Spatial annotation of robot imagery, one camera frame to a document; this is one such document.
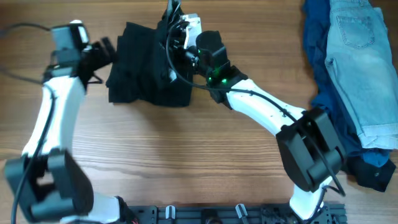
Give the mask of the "black shorts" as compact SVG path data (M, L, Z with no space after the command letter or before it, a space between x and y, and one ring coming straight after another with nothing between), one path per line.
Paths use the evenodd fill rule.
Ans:
M180 1L169 1L156 29L127 22L118 36L117 62L106 81L110 103L144 100L165 107L186 107L192 87L179 80L166 56L169 27L183 15Z

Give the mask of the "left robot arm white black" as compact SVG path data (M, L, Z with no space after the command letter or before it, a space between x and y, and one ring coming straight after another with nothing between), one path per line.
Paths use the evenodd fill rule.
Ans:
M71 153L87 86L96 70L114 62L114 47L105 37L93 44L62 44L53 54L57 62L40 82L42 103L33 133L21 157L6 162L14 194L10 222L22 212L29 223L137 223L121 197L93 190Z

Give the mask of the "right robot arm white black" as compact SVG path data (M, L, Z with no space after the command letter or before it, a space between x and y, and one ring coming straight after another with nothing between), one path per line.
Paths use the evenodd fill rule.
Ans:
M311 223L321 214L327 190L346 195L336 177L346 151L322 109L292 106L259 88L231 65L220 33L202 31L197 17L185 15L169 25L165 53L179 80L208 91L216 103L245 114L276 138L294 183L289 206L301 222Z

